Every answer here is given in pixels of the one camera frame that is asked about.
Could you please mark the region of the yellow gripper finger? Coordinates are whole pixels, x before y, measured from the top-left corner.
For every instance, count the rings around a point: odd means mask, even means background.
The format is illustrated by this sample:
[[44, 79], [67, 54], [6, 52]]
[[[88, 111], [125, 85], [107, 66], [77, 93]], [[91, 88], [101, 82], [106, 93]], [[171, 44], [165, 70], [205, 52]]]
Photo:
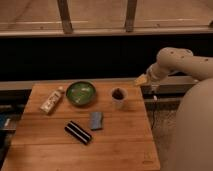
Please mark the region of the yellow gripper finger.
[[145, 84], [145, 83], [147, 83], [148, 82], [148, 77], [147, 77], [147, 75], [146, 74], [142, 74], [142, 75], [140, 75], [135, 81], [134, 81], [134, 84], [136, 85], [136, 86], [141, 86], [141, 85], [143, 85], [143, 84]]

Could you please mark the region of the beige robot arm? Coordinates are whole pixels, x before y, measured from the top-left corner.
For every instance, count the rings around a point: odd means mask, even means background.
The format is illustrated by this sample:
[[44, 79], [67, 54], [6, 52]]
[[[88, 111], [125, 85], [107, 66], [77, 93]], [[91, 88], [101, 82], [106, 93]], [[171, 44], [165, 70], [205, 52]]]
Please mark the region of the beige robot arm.
[[182, 98], [168, 160], [162, 171], [213, 171], [213, 57], [195, 56], [185, 48], [165, 47], [135, 85], [165, 79], [173, 72], [197, 83]]

